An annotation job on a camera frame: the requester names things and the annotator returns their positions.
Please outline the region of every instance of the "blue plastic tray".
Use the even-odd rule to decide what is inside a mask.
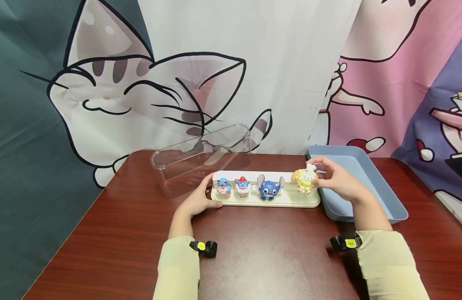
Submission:
[[[378,198],[391,224],[408,218],[409,214],[379,173],[366,152],[354,146],[320,146],[308,148],[308,157],[323,156],[342,165]],[[334,221],[354,222],[351,203],[342,199],[330,189],[318,189],[326,215]]]

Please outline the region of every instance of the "white tray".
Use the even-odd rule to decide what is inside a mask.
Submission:
[[[257,178],[260,174],[265,176],[266,180],[279,182],[279,177],[284,177],[284,188],[274,197],[274,200],[264,201],[261,199],[257,189]],[[218,171],[213,175],[213,188],[211,190],[211,199],[221,201],[224,205],[241,205],[241,206],[271,206],[278,208],[315,208],[320,203],[317,189],[311,189],[311,193],[297,192],[297,184],[291,181],[292,172],[259,172],[259,171]],[[253,186],[247,198],[241,198],[236,191],[235,179],[241,176],[246,177]],[[231,195],[229,199],[224,199],[216,186],[217,180],[226,178],[231,184]]]

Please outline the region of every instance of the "fabric backdrop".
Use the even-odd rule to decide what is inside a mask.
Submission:
[[[0,0],[0,299],[130,153],[234,123],[400,159],[462,222],[462,0]]]

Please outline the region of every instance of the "black wrist strap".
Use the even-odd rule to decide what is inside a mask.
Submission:
[[[344,252],[349,249],[357,249],[363,245],[363,240],[356,234],[354,239],[344,239],[341,236],[332,237],[330,240],[333,249],[337,252]]]
[[[214,240],[209,240],[206,243],[202,241],[192,241],[189,243],[189,246],[206,258],[216,257],[216,252],[218,252],[218,243]]]

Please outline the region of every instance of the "person's left hand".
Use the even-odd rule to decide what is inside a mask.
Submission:
[[[214,173],[204,177],[199,186],[181,203],[177,211],[189,214],[191,217],[197,215],[207,208],[220,208],[223,206],[221,201],[214,201],[206,198],[209,183],[213,180]]]

